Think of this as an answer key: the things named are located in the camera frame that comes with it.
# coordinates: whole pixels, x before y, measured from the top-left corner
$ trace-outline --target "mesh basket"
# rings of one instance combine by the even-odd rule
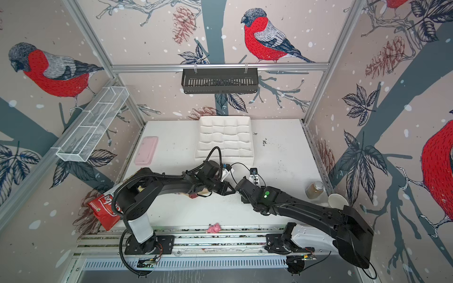
[[[184,69],[181,81],[184,93],[255,93],[258,91],[258,69]]]
[[[107,87],[104,91],[91,110],[83,111],[88,114],[56,153],[63,161],[86,162],[129,97],[123,86]]]

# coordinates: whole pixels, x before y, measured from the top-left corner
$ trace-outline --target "gray bird wing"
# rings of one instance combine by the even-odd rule
[[[53,55],[43,51],[49,67],[44,71],[44,76],[53,80],[69,80],[74,77],[76,64],[74,59],[68,56]]]
[[[282,44],[286,39],[286,35],[278,30],[269,20],[267,21],[266,28],[263,31],[255,33],[254,36],[261,44],[272,49]]]

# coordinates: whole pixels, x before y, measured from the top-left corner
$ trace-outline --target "white wire basket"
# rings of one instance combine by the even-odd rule
[[[129,97],[123,86],[111,86],[104,90],[94,107],[83,111],[88,114],[56,153],[63,161],[86,162]]]

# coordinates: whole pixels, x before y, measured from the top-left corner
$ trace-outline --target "pink plush toy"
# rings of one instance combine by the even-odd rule
[[[218,233],[220,230],[221,228],[218,223],[214,225],[209,224],[209,228],[206,230],[206,233]]]

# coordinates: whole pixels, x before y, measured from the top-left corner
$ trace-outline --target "white tray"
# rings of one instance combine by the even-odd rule
[[[240,162],[253,166],[252,127],[247,116],[202,116],[199,120],[200,136],[195,159],[203,161],[211,149],[218,146],[222,151],[222,163]],[[211,157],[218,157],[214,151]]]

